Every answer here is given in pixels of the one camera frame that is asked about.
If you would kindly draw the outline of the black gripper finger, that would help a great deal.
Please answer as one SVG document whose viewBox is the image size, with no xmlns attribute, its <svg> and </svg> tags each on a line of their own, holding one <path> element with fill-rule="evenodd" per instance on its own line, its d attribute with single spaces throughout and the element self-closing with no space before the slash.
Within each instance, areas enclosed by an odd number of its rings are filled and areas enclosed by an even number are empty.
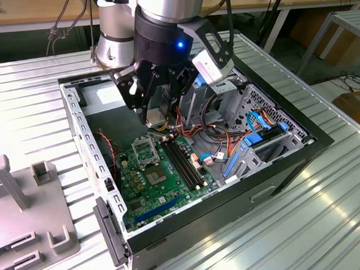
<svg viewBox="0 0 360 270">
<path fill-rule="evenodd" d="M 159 71 L 155 64 L 133 65 L 112 75 L 121 96 L 130 110 L 135 110 L 145 124 L 150 99 L 159 86 Z"/>
<path fill-rule="evenodd" d="M 196 70 L 194 66 L 186 66 L 179 74 L 169 69 L 169 83 L 164 87 L 164 101 L 167 104 L 167 114 L 172 113 L 173 106 L 181 96 L 184 96 L 196 79 Z"/>
</svg>

